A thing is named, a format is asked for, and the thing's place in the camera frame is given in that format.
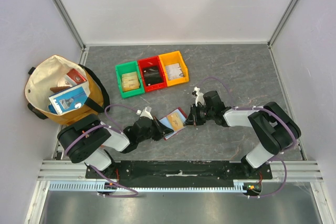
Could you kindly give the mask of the red leather card holder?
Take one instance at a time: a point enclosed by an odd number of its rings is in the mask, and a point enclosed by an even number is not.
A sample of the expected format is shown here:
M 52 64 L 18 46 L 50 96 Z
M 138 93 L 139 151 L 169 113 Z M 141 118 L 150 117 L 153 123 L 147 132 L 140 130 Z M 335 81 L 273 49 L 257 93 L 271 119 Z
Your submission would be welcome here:
M 173 130 L 173 132 L 166 135 L 164 139 L 168 140 L 179 131 L 185 129 L 184 122 L 186 121 L 186 119 L 187 115 L 180 107 L 176 108 L 174 111 L 161 118 L 159 121 L 166 127 Z

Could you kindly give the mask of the gold credit card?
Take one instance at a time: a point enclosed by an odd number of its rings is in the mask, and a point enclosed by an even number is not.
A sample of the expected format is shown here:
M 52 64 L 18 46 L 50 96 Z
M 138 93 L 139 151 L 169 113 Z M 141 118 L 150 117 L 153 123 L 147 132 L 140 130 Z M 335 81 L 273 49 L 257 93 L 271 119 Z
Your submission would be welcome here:
M 172 129 L 176 132 L 185 128 L 183 125 L 185 117 L 179 112 L 173 112 L 167 116 L 167 120 L 170 123 Z

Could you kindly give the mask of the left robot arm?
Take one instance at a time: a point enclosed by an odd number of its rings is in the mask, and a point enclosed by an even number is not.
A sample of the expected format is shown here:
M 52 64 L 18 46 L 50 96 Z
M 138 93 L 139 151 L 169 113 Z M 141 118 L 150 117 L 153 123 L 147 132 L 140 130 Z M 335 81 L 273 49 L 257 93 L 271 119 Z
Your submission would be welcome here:
M 92 165 L 102 177 L 110 178 L 115 174 L 116 166 L 104 147 L 126 154 L 143 141 L 159 141 L 174 132 L 148 110 L 138 111 L 137 114 L 140 115 L 139 119 L 122 131 L 90 114 L 61 130 L 57 139 L 72 163 Z

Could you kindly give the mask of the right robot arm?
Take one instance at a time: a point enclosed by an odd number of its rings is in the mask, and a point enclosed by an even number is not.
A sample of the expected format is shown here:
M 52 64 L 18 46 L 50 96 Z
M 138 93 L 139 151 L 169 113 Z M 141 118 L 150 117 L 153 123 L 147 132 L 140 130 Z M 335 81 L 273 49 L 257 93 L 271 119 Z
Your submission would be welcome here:
M 201 126 L 214 121 L 222 127 L 250 127 L 259 144 L 241 159 L 240 172 L 248 179 L 254 178 L 263 164 L 279 153 L 296 145 L 301 136 L 299 126 L 276 103 L 242 108 L 225 106 L 217 91 L 201 93 L 195 87 L 195 102 L 184 122 L 185 126 Z

